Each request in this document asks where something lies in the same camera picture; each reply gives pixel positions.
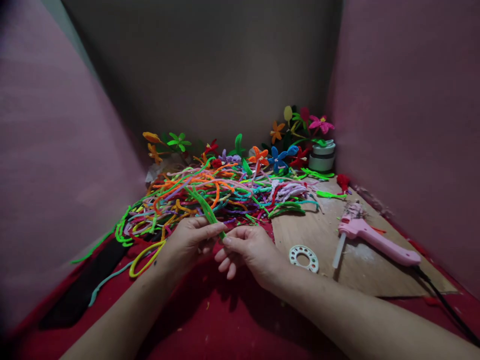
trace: plywood board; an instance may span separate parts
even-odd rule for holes
[[[319,190],[338,193],[336,180],[316,185]],[[412,245],[396,231],[377,211],[367,204],[353,189],[347,200],[360,200],[371,226],[386,231],[383,235],[397,245],[414,250]],[[342,260],[336,271],[332,268],[335,251],[339,242],[336,231],[346,202],[338,199],[317,198],[325,214],[315,212],[313,204],[305,204],[305,216],[281,215],[272,220],[276,246],[288,256],[290,248],[305,245],[318,257],[319,276],[333,278],[340,284],[376,297],[430,296],[432,293],[424,282],[413,277],[411,270],[390,261],[361,239],[346,240]],[[457,292],[457,289],[424,257],[421,269],[431,278],[443,293]]]

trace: blue pipe cleaner flower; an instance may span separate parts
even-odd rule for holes
[[[275,174],[278,174],[280,171],[280,167],[287,168],[288,165],[285,163],[284,159],[287,156],[294,156],[299,152],[299,147],[296,145],[292,145],[288,148],[287,151],[282,151],[279,155],[279,151],[275,146],[271,147],[271,158],[268,159],[270,164],[273,164],[273,171]]]

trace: right hand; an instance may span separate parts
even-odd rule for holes
[[[256,281],[266,290],[270,290],[275,279],[289,265],[267,232],[260,226],[239,226],[230,231],[223,239],[224,248],[216,255],[221,262],[218,270],[228,270],[226,278],[235,277],[237,268],[246,264]]]

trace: glue gun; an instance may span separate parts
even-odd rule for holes
[[[362,217],[362,213],[363,208],[358,201],[350,204],[343,213],[340,224],[338,225],[338,232],[341,234],[341,237],[333,260],[334,269],[339,266],[340,256],[342,255],[345,244],[345,237],[349,239],[355,239],[356,237],[362,238],[400,265],[411,267],[420,264],[422,258],[418,253],[404,249],[384,238],[367,224]]]

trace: black cable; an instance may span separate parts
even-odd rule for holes
[[[420,269],[420,266],[413,266],[413,270],[415,270],[415,272],[418,274],[418,276],[425,280],[425,282],[427,282],[430,287],[433,289],[433,291],[435,292],[436,296],[440,299],[441,303],[443,304],[443,306],[448,310],[448,312],[450,313],[451,316],[453,316],[453,318],[455,319],[455,321],[458,323],[458,325],[460,325],[460,327],[462,328],[462,330],[464,331],[466,337],[472,342],[472,344],[474,344],[475,346],[479,347],[480,348],[480,339],[474,334],[474,332],[467,326],[466,323],[464,323],[464,321],[460,318],[460,316],[457,315],[457,313],[452,309],[452,307],[450,306],[450,304],[447,302],[447,300],[445,300],[444,296],[440,293],[440,291],[438,291],[438,289],[435,287],[435,285],[432,283],[432,280],[430,280],[430,278],[428,277],[428,275],[426,273],[424,273],[422,271],[422,269]]]

